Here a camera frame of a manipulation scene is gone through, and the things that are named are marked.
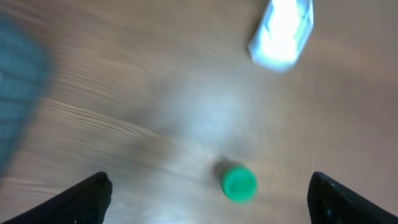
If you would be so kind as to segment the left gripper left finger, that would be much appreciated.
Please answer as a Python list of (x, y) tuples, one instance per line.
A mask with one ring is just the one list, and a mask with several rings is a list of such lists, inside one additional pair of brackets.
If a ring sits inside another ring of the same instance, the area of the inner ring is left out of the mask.
[(98, 172), (6, 224), (102, 224), (111, 203), (112, 182)]

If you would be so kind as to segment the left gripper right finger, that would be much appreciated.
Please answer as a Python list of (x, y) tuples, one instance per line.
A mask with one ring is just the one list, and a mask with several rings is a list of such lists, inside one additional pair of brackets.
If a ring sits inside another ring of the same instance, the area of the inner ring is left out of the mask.
[(314, 172), (308, 186), (312, 224), (390, 224), (397, 217), (322, 172)]

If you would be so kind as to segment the green lid jar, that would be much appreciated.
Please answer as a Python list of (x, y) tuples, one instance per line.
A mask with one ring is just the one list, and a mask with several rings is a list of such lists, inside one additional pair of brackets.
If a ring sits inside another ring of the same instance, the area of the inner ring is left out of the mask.
[(222, 157), (215, 162), (213, 174), (222, 193), (230, 201), (247, 203), (256, 196), (256, 175), (243, 163)]

